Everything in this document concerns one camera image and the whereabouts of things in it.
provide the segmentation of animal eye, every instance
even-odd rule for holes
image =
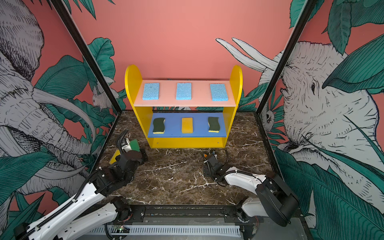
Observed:
[[[312,92],[314,94],[314,83],[312,83],[312,85],[311,85],[311,90],[312,90]]]

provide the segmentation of blue shelf board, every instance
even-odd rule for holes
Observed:
[[[218,117],[219,132],[209,132],[208,117]],[[153,120],[165,118],[165,131],[162,134],[153,133]],[[181,119],[193,118],[193,133],[181,132]],[[223,113],[154,113],[148,137],[227,137]]]

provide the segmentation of rectangular sponge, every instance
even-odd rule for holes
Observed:
[[[225,84],[223,83],[214,83],[210,84],[212,101],[228,101],[227,91],[225,89]]]
[[[166,127],[164,125],[164,122],[166,121],[165,118],[155,118],[153,120],[153,133],[154,134],[162,134],[164,133]]]
[[[158,100],[159,99],[159,83],[145,83],[143,100]]]
[[[218,117],[208,117],[209,132],[219,132],[220,124],[218,122]]]
[[[182,118],[181,119],[181,132],[182,133],[193,133],[193,118]]]
[[[191,100],[192,83],[178,83],[176,90],[176,100]]]

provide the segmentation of brown marble tabletop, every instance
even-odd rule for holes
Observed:
[[[240,187],[221,187],[203,176],[203,158],[199,151],[208,149],[151,149],[133,111],[125,111],[120,116],[98,167],[109,165],[117,149],[116,139],[126,128],[129,139],[137,139],[140,148],[145,148],[148,161],[138,167],[131,183],[103,202],[123,196],[131,204],[231,205],[246,196],[255,197]],[[255,174],[272,171],[253,113],[236,114],[226,149],[228,163],[240,170]],[[224,163],[225,152],[218,154],[218,160]]]

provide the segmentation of toy shelf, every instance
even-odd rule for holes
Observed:
[[[192,83],[192,99],[176,100],[177,83]],[[145,83],[160,83],[159,100],[142,100]],[[228,101],[212,101],[209,84],[224,83]],[[240,101],[243,75],[234,66],[229,81],[216,80],[143,80],[139,69],[130,65],[125,73],[125,88],[132,109],[151,148],[218,148],[225,147],[233,118]],[[221,113],[153,113],[153,106],[224,107]],[[181,119],[193,118],[193,133],[181,133]],[[208,132],[208,117],[219,117],[220,131]],[[165,118],[163,134],[153,134],[153,119]]]
[[[158,100],[143,100],[144,84],[160,83]],[[176,89],[178,83],[192,83],[192,99],[176,100]],[[228,101],[212,101],[210,84],[223,83],[227,93],[232,92],[229,81],[218,80],[143,80],[139,92],[134,101],[135,107],[234,107],[236,106],[232,94],[228,94]]]

